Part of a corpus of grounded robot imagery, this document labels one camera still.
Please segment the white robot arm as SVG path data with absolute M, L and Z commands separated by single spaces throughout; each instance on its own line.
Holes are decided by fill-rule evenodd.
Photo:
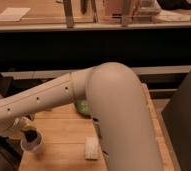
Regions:
M 70 72 L 0 99 L 0 134 L 16 118 L 85 99 L 108 171 L 164 171 L 141 81 L 128 66 L 107 62 Z

